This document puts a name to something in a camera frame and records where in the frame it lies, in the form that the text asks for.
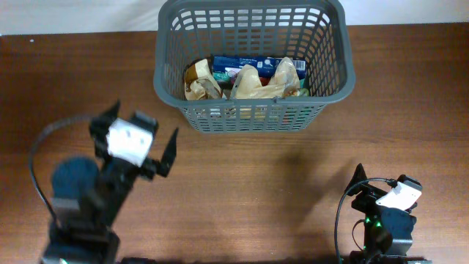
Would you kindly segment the beige snack bag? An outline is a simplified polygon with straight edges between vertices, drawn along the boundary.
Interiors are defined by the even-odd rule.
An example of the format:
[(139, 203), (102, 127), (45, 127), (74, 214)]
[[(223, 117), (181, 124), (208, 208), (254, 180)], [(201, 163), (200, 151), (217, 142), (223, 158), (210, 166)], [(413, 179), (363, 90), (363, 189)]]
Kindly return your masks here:
[(184, 72), (184, 92), (187, 100), (221, 99), (218, 82), (214, 79), (207, 59), (193, 63)]

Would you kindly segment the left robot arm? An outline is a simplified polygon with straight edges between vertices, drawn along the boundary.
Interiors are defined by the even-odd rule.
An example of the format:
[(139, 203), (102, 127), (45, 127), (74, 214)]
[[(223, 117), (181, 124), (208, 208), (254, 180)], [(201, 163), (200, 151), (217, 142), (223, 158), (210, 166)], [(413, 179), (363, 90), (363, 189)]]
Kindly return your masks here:
[(112, 226), (135, 182), (169, 175), (177, 157), (178, 132), (173, 132), (160, 159), (150, 158), (157, 120), (138, 111), (125, 120), (118, 116), (119, 108), (115, 103), (96, 116), (65, 118), (42, 132), (45, 139), (60, 128), (87, 121), (95, 159), (68, 158), (53, 171), (53, 196), (45, 201), (52, 221), (41, 263), (115, 263), (120, 239)]

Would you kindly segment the grey plastic shopping basket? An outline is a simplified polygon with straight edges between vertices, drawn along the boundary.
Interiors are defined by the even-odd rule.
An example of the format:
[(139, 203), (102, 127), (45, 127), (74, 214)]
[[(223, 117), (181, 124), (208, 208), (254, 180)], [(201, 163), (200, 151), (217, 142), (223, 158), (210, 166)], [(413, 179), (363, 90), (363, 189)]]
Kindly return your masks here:
[[(354, 89), (338, 0), (166, 2), (158, 14), (153, 86), (202, 133), (299, 131)], [(187, 100), (185, 70), (214, 56), (289, 57), (306, 64), (306, 97)]]

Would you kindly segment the green lid glass jar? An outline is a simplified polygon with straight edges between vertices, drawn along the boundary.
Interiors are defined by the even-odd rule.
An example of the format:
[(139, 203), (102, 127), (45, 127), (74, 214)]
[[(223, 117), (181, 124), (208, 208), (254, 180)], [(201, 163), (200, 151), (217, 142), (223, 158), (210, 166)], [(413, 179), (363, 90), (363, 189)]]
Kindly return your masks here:
[(306, 88), (296, 89), (296, 90), (293, 90), (290, 93), (290, 95), (295, 96), (295, 97), (308, 97), (309, 96), (309, 90), (306, 89)]

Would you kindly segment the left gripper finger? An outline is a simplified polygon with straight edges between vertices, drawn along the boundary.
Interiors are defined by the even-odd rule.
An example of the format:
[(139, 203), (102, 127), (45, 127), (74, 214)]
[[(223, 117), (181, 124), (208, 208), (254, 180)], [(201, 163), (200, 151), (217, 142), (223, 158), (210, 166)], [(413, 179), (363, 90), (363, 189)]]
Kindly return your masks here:
[(120, 106), (121, 102), (120, 100), (117, 100), (115, 104), (99, 115), (99, 119), (105, 121), (115, 121), (115, 119), (118, 117)]
[(179, 133), (179, 128), (176, 128), (169, 139), (168, 144), (166, 145), (163, 155), (158, 162), (158, 172), (157, 174), (161, 177), (168, 177), (171, 168), (174, 164), (175, 158), (177, 157), (177, 135)]

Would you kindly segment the blue tissue pack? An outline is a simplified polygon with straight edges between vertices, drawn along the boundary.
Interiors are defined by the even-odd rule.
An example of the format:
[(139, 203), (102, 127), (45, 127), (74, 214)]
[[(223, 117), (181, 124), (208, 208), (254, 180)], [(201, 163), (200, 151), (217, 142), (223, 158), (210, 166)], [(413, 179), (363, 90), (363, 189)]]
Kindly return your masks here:
[(282, 58), (269, 56), (214, 56), (212, 74), (214, 79), (220, 84), (233, 83), (240, 70), (245, 65), (250, 65), (257, 69), (260, 77), (271, 78), (274, 76), (281, 60)]

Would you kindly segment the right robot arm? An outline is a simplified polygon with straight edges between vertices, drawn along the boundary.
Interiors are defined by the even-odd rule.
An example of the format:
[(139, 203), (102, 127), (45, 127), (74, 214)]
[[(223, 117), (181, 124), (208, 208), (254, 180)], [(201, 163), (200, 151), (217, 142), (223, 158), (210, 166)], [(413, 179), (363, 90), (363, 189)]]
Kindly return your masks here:
[(411, 214), (417, 207), (423, 187), (417, 180), (400, 175), (397, 179), (369, 178), (362, 164), (356, 166), (343, 197), (353, 197), (351, 207), (364, 214), (356, 224), (364, 227), (363, 244), (352, 251), (348, 263), (425, 264), (424, 257), (407, 254), (413, 245), (412, 232), (417, 218)]

